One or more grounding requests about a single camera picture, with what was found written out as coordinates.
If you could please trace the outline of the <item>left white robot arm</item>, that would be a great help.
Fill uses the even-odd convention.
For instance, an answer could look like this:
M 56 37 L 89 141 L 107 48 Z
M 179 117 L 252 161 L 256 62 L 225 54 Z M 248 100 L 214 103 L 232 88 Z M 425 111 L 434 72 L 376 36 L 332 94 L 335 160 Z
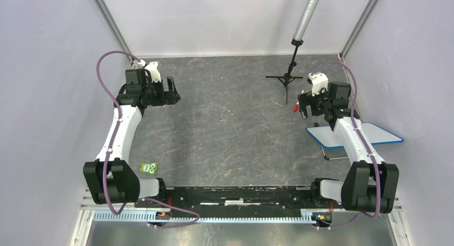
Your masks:
M 175 105 L 180 99 L 174 79 L 152 81 L 151 70 L 127 69 L 126 82 L 113 103 L 108 137 L 95 160 L 85 162 L 82 172 L 95 204 L 134 203 L 140 197 L 140 180 L 128 164 L 135 131 L 148 107 Z

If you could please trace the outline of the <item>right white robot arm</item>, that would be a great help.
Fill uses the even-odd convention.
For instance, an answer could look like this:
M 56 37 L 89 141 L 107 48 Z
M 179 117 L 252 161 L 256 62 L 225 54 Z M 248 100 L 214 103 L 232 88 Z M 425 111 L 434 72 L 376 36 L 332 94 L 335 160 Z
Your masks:
M 386 163 L 367 139 L 358 113 L 349 105 L 351 93 L 350 84 L 334 82 L 317 93 L 298 95 L 302 117 L 322 115 L 351 163 L 343 181 L 317 178 L 311 185 L 309 201 L 315 207 L 324 207 L 334 200 L 348 211 L 388 214 L 394 207 L 399 169 Z

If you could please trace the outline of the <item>red whiteboard marker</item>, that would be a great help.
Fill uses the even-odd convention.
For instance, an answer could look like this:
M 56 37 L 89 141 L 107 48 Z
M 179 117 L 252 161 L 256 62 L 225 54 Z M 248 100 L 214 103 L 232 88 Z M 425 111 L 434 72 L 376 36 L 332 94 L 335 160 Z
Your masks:
M 296 104 L 294 105 L 294 108 L 293 108 L 293 112 L 296 113 L 299 111 L 299 100 L 296 102 Z

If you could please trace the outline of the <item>blue framed whiteboard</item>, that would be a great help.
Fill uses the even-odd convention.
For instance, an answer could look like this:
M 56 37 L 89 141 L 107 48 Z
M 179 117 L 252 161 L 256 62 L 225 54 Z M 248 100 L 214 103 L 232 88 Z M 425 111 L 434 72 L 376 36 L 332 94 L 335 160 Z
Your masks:
M 306 131 L 315 138 L 324 148 L 343 148 L 351 163 L 365 161 L 372 164 L 373 156 L 377 164 L 384 159 L 373 148 L 378 144 L 402 143 L 403 139 L 393 133 L 382 129 L 373 123 L 356 124 L 348 117 L 337 120 L 335 127 L 330 126 L 309 127 Z

